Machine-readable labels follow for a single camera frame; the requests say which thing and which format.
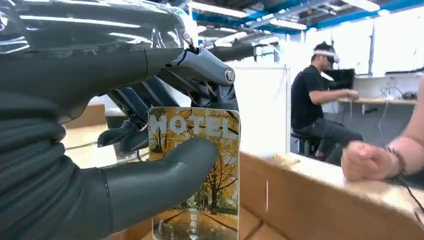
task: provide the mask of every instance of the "vr headset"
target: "vr headset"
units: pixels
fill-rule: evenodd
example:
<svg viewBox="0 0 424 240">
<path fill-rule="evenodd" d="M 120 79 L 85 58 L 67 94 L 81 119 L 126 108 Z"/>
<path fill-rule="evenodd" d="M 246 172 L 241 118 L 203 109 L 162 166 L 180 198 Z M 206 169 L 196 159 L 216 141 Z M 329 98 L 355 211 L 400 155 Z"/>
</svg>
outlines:
<svg viewBox="0 0 424 240">
<path fill-rule="evenodd" d="M 328 61 L 331 64 L 338 64 L 340 62 L 340 58 L 339 56 L 337 56 L 335 51 L 327 51 L 327 50 L 314 50 L 313 51 L 314 55 L 324 55 L 327 57 Z"/>
</svg>

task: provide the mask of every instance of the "fluorescent light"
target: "fluorescent light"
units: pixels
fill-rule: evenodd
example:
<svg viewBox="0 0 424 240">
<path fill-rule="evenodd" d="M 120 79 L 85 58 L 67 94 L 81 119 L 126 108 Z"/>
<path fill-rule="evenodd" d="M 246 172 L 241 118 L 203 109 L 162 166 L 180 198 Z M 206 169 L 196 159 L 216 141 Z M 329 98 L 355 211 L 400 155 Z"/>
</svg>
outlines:
<svg viewBox="0 0 424 240">
<path fill-rule="evenodd" d="M 289 29 L 306 30 L 308 28 L 304 24 L 300 24 L 300 23 L 292 22 L 292 21 L 286 21 L 286 20 L 273 19 L 269 23 L 272 25 L 289 28 Z"/>
<path fill-rule="evenodd" d="M 380 10 L 380 6 L 378 4 L 368 0 L 343 0 L 343 2 L 368 12 L 375 12 Z"/>
<path fill-rule="evenodd" d="M 111 32 L 111 33 L 109 33 L 109 35 L 132 39 L 128 43 L 137 43 L 137 42 L 145 42 L 145 43 L 149 43 L 149 44 L 153 43 L 149 39 L 142 37 L 142 36 L 136 36 L 136 35 L 131 35 L 131 34 L 119 33 L 119 32 Z"/>
<path fill-rule="evenodd" d="M 387 15 L 389 13 L 390 13 L 390 11 L 387 10 L 387 9 L 383 9 L 383 10 L 378 11 L 378 15 L 380 15 L 380 16 L 384 16 L 384 15 Z"/>
<path fill-rule="evenodd" d="M 236 29 L 227 28 L 227 27 L 220 27 L 220 28 L 218 28 L 218 30 L 223 31 L 223 32 L 229 32 L 229 33 L 236 33 L 237 32 Z"/>
<path fill-rule="evenodd" d="M 11 54 L 11 53 L 14 53 L 14 52 L 17 52 L 17 51 L 20 51 L 20 50 L 27 49 L 29 47 L 30 47 L 30 45 L 27 44 L 25 46 L 21 46 L 19 48 L 15 48 L 15 49 L 12 49 L 12 50 L 9 50 L 9 51 L 0 51 L 0 54 Z"/>
<path fill-rule="evenodd" d="M 10 40 L 0 41 L 0 46 L 1 45 L 10 45 L 10 44 L 28 44 L 28 42 L 27 42 L 27 40 L 25 40 L 24 36 L 20 36 L 20 37 L 10 39 Z"/>
<path fill-rule="evenodd" d="M 201 33 L 201 32 L 204 32 L 204 31 L 206 31 L 206 27 L 205 26 L 197 26 L 197 33 Z"/>
<path fill-rule="evenodd" d="M 273 18 L 273 17 L 274 17 L 274 14 L 271 13 L 271 14 L 265 15 L 263 17 L 260 17 L 257 20 L 259 22 L 260 20 L 267 20 L 267 19 L 270 19 L 270 18 Z"/>
<path fill-rule="evenodd" d="M 94 6 L 105 6 L 110 7 L 109 4 L 105 2 L 96 2 L 96 1 L 78 1 L 78 0 L 57 0 L 58 2 L 67 3 L 67 4 L 82 4 L 82 5 L 94 5 Z"/>
<path fill-rule="evenodd" d="M 244 31 L 240 31 L 240 32 L 231 34 L 229 36 L 219 38 L 215 41 L 215 43 L 230 43 L 230 42 L 234 41 L 234 39 L 241 39 L 241 38 L 246 37 L 247 35 L 248 34 L 245 33 Z"/>
<path fill-rule="evenodd" d="M 248 15 L 244 11 L 236 11 L 236 10 L 231 10 L 228 8 L 207 5 L 207 4 L 193 2 L 193 1 L 189 2 L 187 6 L 197 10 L 202 10 L 206 12 L 212 12 L 212 13 L 217 13 L 217 14 L 222 14 L 222 15 L 227 15 L 227 16 L 232 16 L 237 18 L 244 18 Z"/>
<path fill-rule="evenodd" d="M 57 22 L 69 22 L 69 23 L 83 23 L 83 24 L 99 24 L 107 26 L 125 27 L 125 28 L 139 28 L 140 25 L 121 23 L 115 21 L 103 21 L 93 19 L 82 19 L 72 17 L 55 17 L 55 16 L 30 16 L 20 15 L 20 19 L 23 20 L 40 20 L 40 21 L 57 21 Z"/>
</svg>

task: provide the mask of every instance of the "ceiling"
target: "ceiling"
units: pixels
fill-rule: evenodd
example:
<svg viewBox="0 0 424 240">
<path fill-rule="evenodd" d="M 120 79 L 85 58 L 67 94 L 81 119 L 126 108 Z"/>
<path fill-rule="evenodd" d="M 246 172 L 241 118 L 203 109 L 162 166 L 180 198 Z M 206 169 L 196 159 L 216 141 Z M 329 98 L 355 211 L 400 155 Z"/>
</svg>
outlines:
<svg viewBox="0 0 424 240">
<path fill-rule="evenodd" d="M 158 2 L 183 7 L 188 13 L 191 7 L 193 19 L 199 26 L 203 26 L 199 36 L 206 46 L 238 32 L 246 34 L 235 39 L 254 42 L 270 35 L 298 34 L 310 28 L 321 29 L 366 17 L 378 17 L 383 13 L 382 10 L 391 13 L 424 5 L 424 0 L 160 0 Z M 219 7 L 225 12 L 214 12 L 210 6 Z"/>
</svg>

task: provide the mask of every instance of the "white partition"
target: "white partition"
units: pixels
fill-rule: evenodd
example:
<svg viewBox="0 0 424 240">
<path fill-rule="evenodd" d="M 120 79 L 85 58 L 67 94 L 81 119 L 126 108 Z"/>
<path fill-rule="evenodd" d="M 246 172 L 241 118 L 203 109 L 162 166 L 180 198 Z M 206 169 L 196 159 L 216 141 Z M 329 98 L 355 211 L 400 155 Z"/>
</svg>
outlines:
<svg viewBox="0 0 424 240">
<path fill-rule="evenodd" d="M 287 154 L 288 71 L 280 64 L 230 65 L 241 119 L 240 151 L 259 157 Z"/>
</svg>

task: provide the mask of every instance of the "dark pants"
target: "dark pants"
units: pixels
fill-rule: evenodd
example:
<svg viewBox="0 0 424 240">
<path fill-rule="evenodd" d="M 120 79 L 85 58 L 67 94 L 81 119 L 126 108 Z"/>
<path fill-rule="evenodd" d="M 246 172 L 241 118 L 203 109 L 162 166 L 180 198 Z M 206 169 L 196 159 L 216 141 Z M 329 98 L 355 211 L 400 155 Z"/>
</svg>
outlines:
<svg viewBox="0 0 424 240">
<path fill-rule="evenodd" d="M 298 134 L 309 135 L 322 139 L 318 150 L 324 153 L 326 162 L 341 165 L 343 148 L 351 141 L 362 141 L 362 136 L 340 123 L 318 118 L 314 123 L 295 130 Z"/>
</svg>

